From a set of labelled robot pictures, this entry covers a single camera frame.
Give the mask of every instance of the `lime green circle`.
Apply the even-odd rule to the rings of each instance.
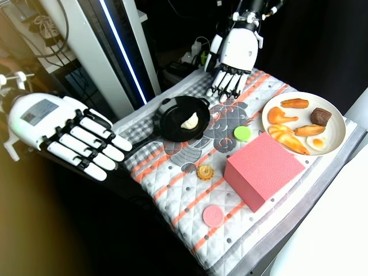
[[[251,129],[247,126],[241,125],[234,130],[235,139],[241,142],[246,142],[252,135]]]

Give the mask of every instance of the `white dumpling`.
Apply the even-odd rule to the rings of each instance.
[[[198,125],[197,112],[194,112],[188,120],[186,120],[180,127],[185,129],[193,129]]]

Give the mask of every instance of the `steak piece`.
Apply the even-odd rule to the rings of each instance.
[[[310,115],[310,120],[315,125],[321,125],[325,127],[328,120],[331,118],[332,113],[322,108],[316,108]]]

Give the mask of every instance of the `robotic hand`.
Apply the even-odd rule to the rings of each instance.
[[[7,95],[3,109],[10,137],[68,162],[92,178],[103,181],[124,159],[132,145],[111,130],[112,123],[83,103],[44,93]],[[19,159],[7,145],[10,156]]]
[[[210,46],[205,64],[205,71],[210,72],[220,59],[220,66],[208,97],[219,97],[225,102],[231,96],[237,98],[246,84],[248,75],[255,64],[258,48],[263,46],[263,38],[259,35],[261,20],[276,13],[283,5],[283,0],[265,14],[269,0],[241,0],[237,11],[232,16],[233,25],[227,37],[217,34]]]

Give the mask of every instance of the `pink cube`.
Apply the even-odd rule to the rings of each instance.
[[[224,178],[256,212],[304,166],[267,133],[227,159]]]

